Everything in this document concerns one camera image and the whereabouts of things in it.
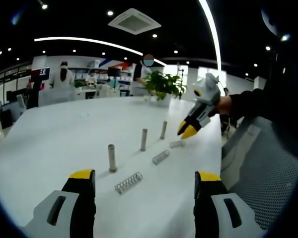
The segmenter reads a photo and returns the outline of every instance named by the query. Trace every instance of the ceiling air conditioner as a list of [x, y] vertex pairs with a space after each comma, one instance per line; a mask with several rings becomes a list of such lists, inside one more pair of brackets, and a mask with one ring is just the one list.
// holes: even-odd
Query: ceiling air conditioner
[[108, 25], [134, 35], [161, 27], [155, 20], [134, 8], [130, 8], [121, 13], [114, 20], [109, 22]]

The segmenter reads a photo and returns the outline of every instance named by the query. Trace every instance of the person in white coat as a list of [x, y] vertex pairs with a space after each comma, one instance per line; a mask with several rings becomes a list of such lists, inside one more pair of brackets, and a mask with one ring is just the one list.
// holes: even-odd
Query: person in white coat
[[131, 83], [130, 95], [143, 96], [148, 94], [147, 90], [145, 89], [146, 82], [143, 80], [143, 78], [151, 73], [152, 73], [151, 68], [145, 66], [143, 64], [143, 61], [141, 60], [140, 63], [137, 64], [135, 68], [134, 80]]
[[68, 69], [68, 63], [64, 61], [61, 63], [60, 70], [52, 75], [50, 85], [53, 88], [68, 88], [71, 84], [74, 84], [74, 76]]

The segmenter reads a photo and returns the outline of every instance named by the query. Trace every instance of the hand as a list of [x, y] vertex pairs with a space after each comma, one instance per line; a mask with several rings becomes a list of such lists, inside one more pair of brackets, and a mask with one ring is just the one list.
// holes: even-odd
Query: hand
[[220, 97], [219, 102], [215, 106], [215, 110], [209, 114], [213, 117], [215, 114], [229, 114], [232, 109], [232, 99], [230, 96]]

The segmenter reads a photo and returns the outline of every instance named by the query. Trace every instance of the metal peg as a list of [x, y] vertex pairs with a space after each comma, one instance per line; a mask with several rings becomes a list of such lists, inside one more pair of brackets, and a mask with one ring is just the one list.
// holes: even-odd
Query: metal peg
[[163, 122], [163, 126], [162, 126], [162, 132], [161, 132], [161, 136], [160, 139], [164, 140], [164, 136], [165, 136], [165, 131], [167, 130], [167, 123], [166, 121]]
[[147, 140], [147, 129], [143, 129], [143, 135], [141, 137], [141, 147], [140, 151], [145, 151], [146, 150], [146, 140]]
[[116, 161], [115, 161], [115, 146], [110, 144], [108, 145], [108, 155], [109, 155], [109, 172], [116, 172]]

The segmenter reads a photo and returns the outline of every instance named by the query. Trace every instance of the coil spring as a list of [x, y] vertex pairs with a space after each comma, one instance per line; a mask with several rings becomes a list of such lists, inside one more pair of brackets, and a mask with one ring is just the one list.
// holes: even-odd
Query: coil spring
[[154, 156], [154, 158], [152, 159], [152, 162], [157, 165], [159, 164], [162, 160], [164, 160], [165, 158], [167, 158], [170, 155], [170, 151], [169, 150], [165, 150], [163, 152], [161, 152], [160, 154]]
[[120, 182], [115, 186], [116, 191], [119, 194], [123, 194], [124, 192], [128, 191], [131, 187], [135, 186], [143, 179], [142, 174], [139, 172], [131, 175], [129, 178], [125, 179], [124, 181]]
[[170, 148], [179, 147], [179, 146], [184, 146], [183, 140], [178, 140], [170, 143]]

